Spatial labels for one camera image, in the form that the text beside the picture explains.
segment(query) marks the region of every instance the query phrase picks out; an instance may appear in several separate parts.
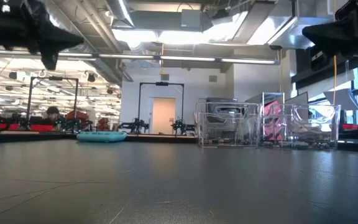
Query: black pole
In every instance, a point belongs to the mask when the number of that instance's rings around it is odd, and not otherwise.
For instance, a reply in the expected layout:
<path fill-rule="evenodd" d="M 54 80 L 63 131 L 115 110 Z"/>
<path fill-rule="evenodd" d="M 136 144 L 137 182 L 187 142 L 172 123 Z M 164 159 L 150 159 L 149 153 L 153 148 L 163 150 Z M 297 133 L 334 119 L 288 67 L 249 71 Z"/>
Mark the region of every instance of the black pole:
<path fill-rule="evenodd" d="M 25 117 L 25 120 L 29 122 L 30 120 L 30 106 L 31 106 L 31 94 L 32 94 L 32 81 L 35 79 L 35 77 L 30 78 L 30 92 L 29 92 L 29 101 L 27 102 L 27 115 Z"/>
<path fill-rule="evenodd" d="M 142 93 L 142 85 L 143 83 L 139 83 L 139 102 L 137 106 L 137 120 L 140 121 L 140 94 Z"/>
<path fill-rule="evenodd" d="M 77 94 L 78 94 L 78 79 L 75 79 L 75 97 L 74 97 L 74 118 L 77 118 Z"/>
<path fill-rule="evenodd" d="M 181 85 L 182 90 L 181 90 L 181 121 L 183 122 L 183 105 L 185 102 L 185 84 Z"/>

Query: doorway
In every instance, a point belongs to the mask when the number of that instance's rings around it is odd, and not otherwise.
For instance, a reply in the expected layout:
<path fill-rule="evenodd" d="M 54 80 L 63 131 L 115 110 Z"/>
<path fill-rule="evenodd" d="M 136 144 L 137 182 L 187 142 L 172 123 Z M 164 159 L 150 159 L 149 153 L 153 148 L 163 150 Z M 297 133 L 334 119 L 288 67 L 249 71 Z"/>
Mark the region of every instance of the doorway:
<path fill-rule="evenodd" d="M 173 134 L 171 124 L 175 122 L 175 99 L 153 99 L 153 125 L 152 133 Z"/>

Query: clear acrylic box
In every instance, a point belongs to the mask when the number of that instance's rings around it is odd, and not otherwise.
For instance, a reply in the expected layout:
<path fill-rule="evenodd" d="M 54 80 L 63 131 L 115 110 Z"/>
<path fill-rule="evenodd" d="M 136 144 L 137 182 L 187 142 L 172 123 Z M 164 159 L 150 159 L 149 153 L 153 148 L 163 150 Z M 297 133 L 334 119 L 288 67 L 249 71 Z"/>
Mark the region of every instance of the clear acrylic box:
<path fill-rule="evenodd" d="M 262 117 L 263 145 L 337 149 L 341 106 L 276 104 Z"/>
<path fill-rule="evenodd" d="M 257 147 L 260 104 L 197 103 L 198 144 L 203 147 Z"/>

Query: dark hair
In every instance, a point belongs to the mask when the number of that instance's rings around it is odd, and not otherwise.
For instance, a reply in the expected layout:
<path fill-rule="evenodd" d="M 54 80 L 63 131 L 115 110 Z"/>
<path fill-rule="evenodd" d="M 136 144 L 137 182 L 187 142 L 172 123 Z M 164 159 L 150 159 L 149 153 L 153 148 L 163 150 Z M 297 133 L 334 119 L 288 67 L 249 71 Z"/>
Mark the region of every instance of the dark hair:
<path fill-rule="evenodd" d="M 57 109 L 56 106 L 51 106 L 48 108 L 48 110 L 47 110 L 48 115 L 55 114 L 55 113 L 59 114 L 59 110 Z"/>

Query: gray floor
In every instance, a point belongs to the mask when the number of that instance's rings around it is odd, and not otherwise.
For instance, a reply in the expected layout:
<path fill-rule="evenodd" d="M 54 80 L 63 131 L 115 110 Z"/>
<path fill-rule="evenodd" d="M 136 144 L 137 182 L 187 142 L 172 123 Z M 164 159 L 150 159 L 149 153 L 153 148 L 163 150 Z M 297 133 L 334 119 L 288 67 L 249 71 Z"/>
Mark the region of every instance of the gray floor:
<path fill-rule="evenodd" d="M 358 153 L 0 144 L 0 223 L 358 223 Z"/>

